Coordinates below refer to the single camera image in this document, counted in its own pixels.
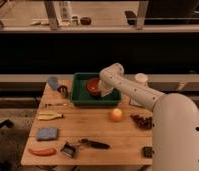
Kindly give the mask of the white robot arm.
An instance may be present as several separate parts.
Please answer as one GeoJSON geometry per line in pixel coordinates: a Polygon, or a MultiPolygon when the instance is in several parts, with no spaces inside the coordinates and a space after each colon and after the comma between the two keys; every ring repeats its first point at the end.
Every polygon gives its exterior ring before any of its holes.
{"type": "Polygon", "coordinates": [[[116,88],[153,113],[152,171],[199,171],[199,110],[189,97],[128,80],[119,63],[99,76],[102,96],[116,88]]]}

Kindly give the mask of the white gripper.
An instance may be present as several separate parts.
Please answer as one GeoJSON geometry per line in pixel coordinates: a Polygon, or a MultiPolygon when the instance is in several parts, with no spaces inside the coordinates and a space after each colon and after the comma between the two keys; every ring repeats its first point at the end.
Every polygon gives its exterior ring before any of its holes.
{"type": "Polygon", "coordinates": [[[109,85],[108,83],[106,83],[104,81],[100,81],[99,82],[99,89],[100,89],[100,92],[101,92],[101,96],[105,97],[113,91],[113,86],[109,85]]]}

